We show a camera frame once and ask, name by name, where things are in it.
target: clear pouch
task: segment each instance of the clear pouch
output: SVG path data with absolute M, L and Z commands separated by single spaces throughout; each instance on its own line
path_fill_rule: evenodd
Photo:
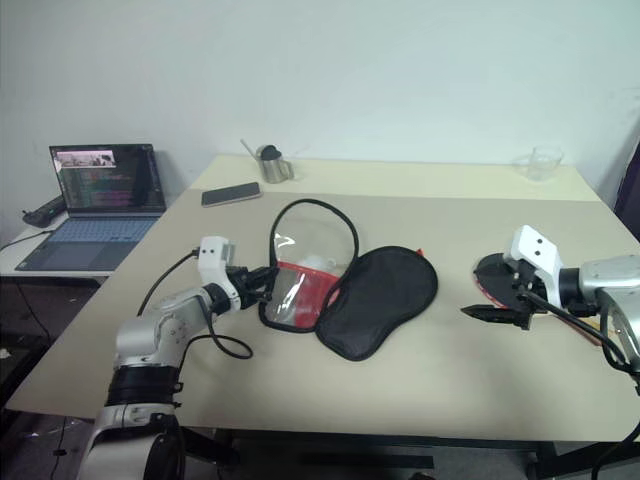
M 340 210 L 316 199 L 287 205 L 271 229 L 269 261 L 278 274 L 260 319 L 281 330 L 313 331 L 357 257 L 357 232 Z

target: metal pitcher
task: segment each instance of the metal pitcher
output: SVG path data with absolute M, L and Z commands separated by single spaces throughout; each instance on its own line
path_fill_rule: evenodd
M 263 145 L 253 153 L 249 145 L 244 140 L 240 140 L 244 147 L 248 150 L 253 158 L 256 159 L 260 166 L 262 178 L 267 183 L 280 183 L 285 180 L 291 180 L 295 174 L 293 173 L 293 165 L 282 158 L 282 153 L 273 145 Z

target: red object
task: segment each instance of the red object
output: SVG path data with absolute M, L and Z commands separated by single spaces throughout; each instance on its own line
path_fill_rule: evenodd
M 300 289 L 295 294 L 295 326 L 300 328 L 313 327 L 318 320 L 327 292 L 339 280 L 339 277 L 322 270 L 301 267 L 295 263 L 278 262 L 278 268 L 294 270 L 298 274 L 296 284 L 300 285 Z

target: laptop screen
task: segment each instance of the laptop screen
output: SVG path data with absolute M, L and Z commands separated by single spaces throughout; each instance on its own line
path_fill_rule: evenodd
M 49 147 L 69 213 L 165 210 L 149 144 Z

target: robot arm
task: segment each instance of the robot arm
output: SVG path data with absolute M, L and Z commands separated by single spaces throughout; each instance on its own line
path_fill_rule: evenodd
M 566 313 L 562 310 L 566 309 L 576 317 L 600 314 L 601 333 L 606 336 L 611 316 L 626 357 L 624 371 L 640 385 L 640 256 L 626 255 L 587 262 L 580 268 L 565 268 L 557 247 L 524 225 L 516 231 L 504 254 L 483 258 L 474 274 L 478 286 L 498 306 L 472 305 L 462 309 L 480 320 L 511 323 L 528 330 L 534 313 L 555 307 L 560 310 L 558 313 Z M 548 302 L 548 308 L 533 302 L 536 297 Z M 606 346 L 603 348 L 610 360 L 610 352 Z
M 173 396 L 189 341 L 217 316 L 263 299 L 276 270 L 229 267 L 232 246 L 202 240 L 198 270 L 204 286 L 164 298 L 126 321 L 116 338 L 114 374 L 96 418 L 78 479 L 181 479 L 184 445 Z

